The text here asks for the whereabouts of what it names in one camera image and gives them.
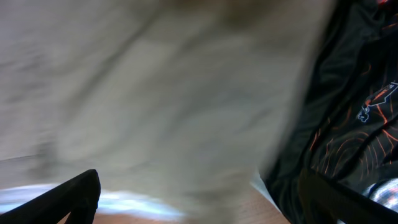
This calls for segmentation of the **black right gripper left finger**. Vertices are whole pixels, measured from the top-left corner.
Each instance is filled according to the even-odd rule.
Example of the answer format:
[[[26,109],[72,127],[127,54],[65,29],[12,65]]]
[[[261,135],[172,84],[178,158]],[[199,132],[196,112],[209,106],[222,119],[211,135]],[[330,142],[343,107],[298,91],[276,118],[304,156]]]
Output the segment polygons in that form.
[[[1,215],[1,224],[92,224],[101,184],[98,173],[89,169],[48,192]]]

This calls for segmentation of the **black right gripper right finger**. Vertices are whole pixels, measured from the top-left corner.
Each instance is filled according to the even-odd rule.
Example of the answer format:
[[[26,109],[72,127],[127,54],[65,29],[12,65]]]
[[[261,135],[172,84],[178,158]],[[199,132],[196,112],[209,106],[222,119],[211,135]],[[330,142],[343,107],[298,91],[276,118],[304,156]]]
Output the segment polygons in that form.
[[[397,212],[331,181],[313,170],[302,170],[298,194],[309,224],[397,223]]]

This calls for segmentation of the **khaki shorts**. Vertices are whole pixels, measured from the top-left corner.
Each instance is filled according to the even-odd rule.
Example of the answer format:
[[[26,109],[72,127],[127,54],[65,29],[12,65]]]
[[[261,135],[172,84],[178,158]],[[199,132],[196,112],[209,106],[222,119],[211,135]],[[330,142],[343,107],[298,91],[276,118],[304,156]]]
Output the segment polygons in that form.
[[[184,223],[235,223],[275,163],[335,3],[1,1],[1,187],[96,169]]]

